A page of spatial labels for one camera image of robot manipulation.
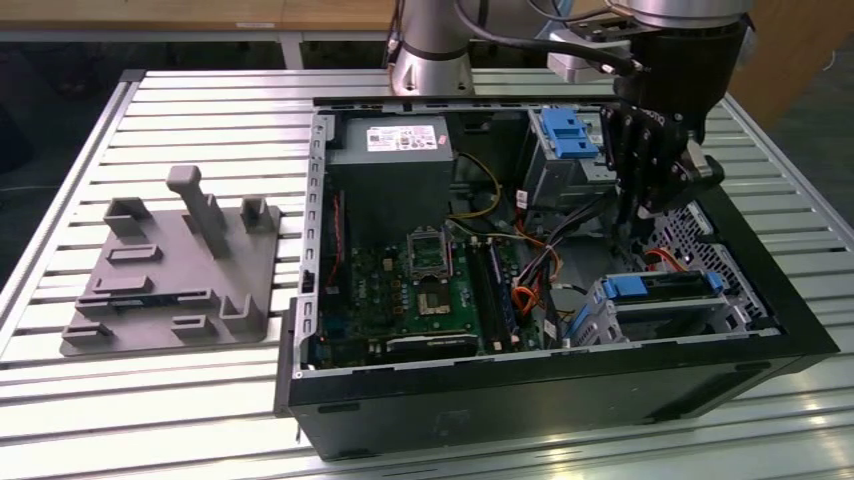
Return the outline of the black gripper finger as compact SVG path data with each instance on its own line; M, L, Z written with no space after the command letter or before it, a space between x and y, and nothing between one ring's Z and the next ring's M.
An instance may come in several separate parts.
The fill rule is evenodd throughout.
M697 142L689 142L669 159L653 158L645 167L640 217L653 218L685 207L724 179L720 162L705 154Z
M618 214L616 224L665 211L673 199L672 167L678 159L678 123L662 113L629 104L601 108L606 166L616 173Z

